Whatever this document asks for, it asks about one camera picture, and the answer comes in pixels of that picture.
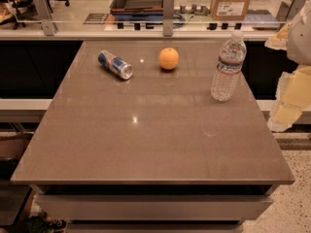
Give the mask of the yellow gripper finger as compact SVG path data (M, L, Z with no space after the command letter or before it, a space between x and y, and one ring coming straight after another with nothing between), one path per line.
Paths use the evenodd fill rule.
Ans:
M273 132L284 132L311 105L311 67L299 65L292 73L283 72L275 96L267 125Z
M267 48L273 49L273 50L286 50L287 49L287 39L288 39L288 34L289 30L291 27L291 23L287 23L284 25L276 35L273 37L269 38L265 42L265 46Z

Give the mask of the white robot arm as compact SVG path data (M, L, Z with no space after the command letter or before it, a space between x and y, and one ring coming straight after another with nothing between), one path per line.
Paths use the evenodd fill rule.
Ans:
M287 58L298 64L292 73L282 73L269 113L269 129L284 132L311 105L311 1L307 1L294 19L264 45L285 50Z

